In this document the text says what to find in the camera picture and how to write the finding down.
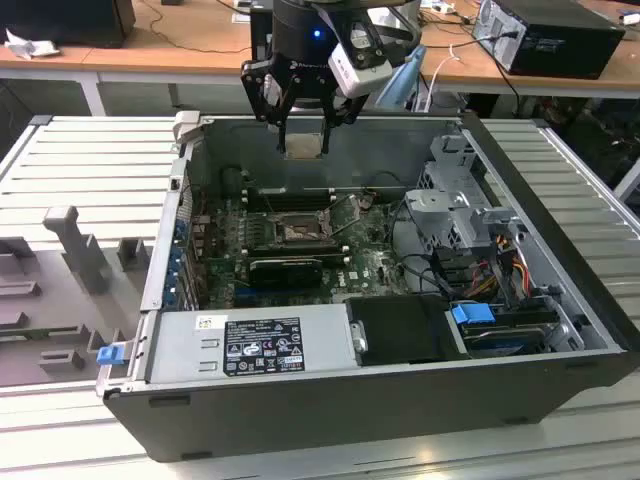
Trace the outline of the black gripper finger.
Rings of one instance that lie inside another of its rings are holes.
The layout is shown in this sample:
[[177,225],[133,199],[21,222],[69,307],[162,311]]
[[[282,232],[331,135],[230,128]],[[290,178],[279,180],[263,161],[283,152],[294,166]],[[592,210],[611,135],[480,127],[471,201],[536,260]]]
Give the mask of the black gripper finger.
[[343,124],[353,124],[363,109],[368,95],[362,95],[355,99],[347,98],[339,107],[334,106],[335,90],[331,85],[321,88],[321,107],[323,110],[323,123],[321,129],[323,154],[329,153],[331,131]]
[[[271,105],[267,100],[267,81],[280,88],[278,100]],[[300,72],[297,63],[286,58],[246,61],[241,68],[241,82],[259,122],[278,128],[278,150],[286,151],[286,123],[295,101],[300,96]]]

